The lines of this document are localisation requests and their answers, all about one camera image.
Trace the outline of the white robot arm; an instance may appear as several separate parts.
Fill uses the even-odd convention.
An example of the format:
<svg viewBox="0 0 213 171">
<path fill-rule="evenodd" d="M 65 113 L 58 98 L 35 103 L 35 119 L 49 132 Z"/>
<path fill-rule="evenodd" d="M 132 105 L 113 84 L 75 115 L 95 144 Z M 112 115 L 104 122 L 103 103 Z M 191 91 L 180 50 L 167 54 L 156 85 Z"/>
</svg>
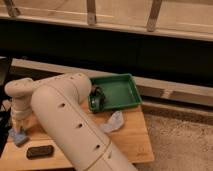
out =
<svg viewBox="0 0 213 171">
<path fill-rule="evenodd" d="M 91 88 L 85 74 L 67 73 L 13 80 L 5 93 L 12 98 L 12 117 L 19 121 L 35 114 L 77 171 L 137 171 L 80 107 Z"/>
</svg>

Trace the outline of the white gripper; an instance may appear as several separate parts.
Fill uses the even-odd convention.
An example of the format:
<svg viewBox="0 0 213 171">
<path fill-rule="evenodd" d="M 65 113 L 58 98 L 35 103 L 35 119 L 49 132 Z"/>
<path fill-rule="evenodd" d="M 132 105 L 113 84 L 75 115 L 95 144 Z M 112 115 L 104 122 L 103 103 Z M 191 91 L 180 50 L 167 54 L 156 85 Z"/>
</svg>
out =
<svg viewBox="0 0 213 171">
<path fill-rule="evenodd" d="M 21 121 L 21 131 L 26 132 L 28 127 L 28 120 L 24 120 L 30 116 L 32 109 L 27 107 L 26 109 L 16 109 L 14 106 L 11 107 L 12 126 L 16 132 L 19 132 L 19 123 Z"/>
</svg>

